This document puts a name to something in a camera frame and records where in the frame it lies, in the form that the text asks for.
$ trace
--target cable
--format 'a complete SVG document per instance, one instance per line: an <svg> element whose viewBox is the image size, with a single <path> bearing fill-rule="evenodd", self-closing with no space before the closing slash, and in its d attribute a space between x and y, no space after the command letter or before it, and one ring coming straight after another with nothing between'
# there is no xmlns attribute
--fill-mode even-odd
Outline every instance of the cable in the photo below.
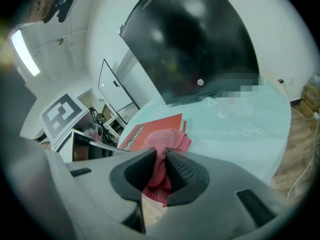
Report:
<svg viewBox="0 0 320 240"><path fill-rule="evenodd" d="M296 185L296 183L300 180L300 178L305 174L305 172L307 171L309 165L311 164L312 160L315 158L315 155L316 155L316 136L317 136L317 133L318 133L318 128L319 128L319 121L320 119L318 119L318 123L316 124L316 129L315 129L315 134L314 134L314 138L313 138L313 156L310 160L310 162L308 163L308 165L306 166L306 168L304 169L303 173L299 176L299 178L296 179L296 181L292 184L289 192L288 192L288 195L286 197L286 199L288 200L289 199L289 196L290 196L290 193L291 193L291 190L294 188L294 186Z"/></svg>
<svg viewBox="0 0 320 240"><path fill-rule="evenodd" d="M311 120L311 119L314 119L314 118L315 118L315 117L313 116L313 117L307 119L307 118L305 118L304 115L301 114L298 110L294 109L293 107L291 107L291 109L293 109L295 112L297 112L297 113L298 113L303 119L305 119L305 120Z"/></svg>

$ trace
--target red book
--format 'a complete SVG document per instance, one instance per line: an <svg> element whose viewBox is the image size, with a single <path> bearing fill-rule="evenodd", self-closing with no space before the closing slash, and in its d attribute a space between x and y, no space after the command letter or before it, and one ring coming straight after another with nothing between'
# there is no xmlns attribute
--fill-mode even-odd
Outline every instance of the red book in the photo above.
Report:
<svg viewBox="0 0 320 240"><path fill-rule="evenodd" d="M125 138L120 149L127 151L139 150L149 134L163 129L185 131L187 122L182 120L182 114L176 114L159 120L137 124Z"/></svg>

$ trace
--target pink cloth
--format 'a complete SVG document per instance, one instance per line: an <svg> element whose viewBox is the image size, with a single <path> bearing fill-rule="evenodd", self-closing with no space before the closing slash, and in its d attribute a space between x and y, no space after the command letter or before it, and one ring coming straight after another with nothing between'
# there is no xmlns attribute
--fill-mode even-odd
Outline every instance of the pink cloth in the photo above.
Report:
<svg viewBox="0 0 320 240"><path fill-rule="evenodd" d="M171 194L171 183L167 175L165 150L177 149L187 151L191 139L183 131L175 129L162 129L151 133L144 141L142 148L155 148L156 158L153 175L143 194L148 198L167 205L168 196Z"/></svg>

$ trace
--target light blue tablecloth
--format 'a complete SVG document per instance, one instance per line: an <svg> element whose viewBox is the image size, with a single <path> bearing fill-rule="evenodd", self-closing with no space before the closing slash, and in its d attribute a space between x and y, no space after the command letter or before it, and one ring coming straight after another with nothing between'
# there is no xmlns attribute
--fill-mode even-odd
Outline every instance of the light blue tablecloth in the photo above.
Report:
<svg viewBox="0 0 320 240"><path fill-rule="evenodd" d="M261 85L234 98L207 97L178 106L151 100L125 127L119 144L135 125L180 113L192 140L189 152L235 163L270 183L286 150L291 124L290 102L271 82L262 79Z"/></svg>

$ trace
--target wooden floor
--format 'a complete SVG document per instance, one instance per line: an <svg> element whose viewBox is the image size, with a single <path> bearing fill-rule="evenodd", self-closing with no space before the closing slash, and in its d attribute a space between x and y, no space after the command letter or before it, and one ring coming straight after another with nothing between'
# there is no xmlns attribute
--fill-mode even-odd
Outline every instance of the wooden floor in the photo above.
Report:
<svg viewBox="0 0 320 240"><path fill-rule="evenodd" d="M296 111L291 110L292 120L286 151L282 162L271 180L271 186L285 199L294 182L304 172L314 155L314 137L316 127L305 120ZM320 144L320 130L318 130L315 144ZM316 165L314 161L308 166L307 171L294 185L288 203L298 203L308 191L314 178ZM146 229L155 224L166 212L167 207L145 196L142 197L142 210Z"/></svg>

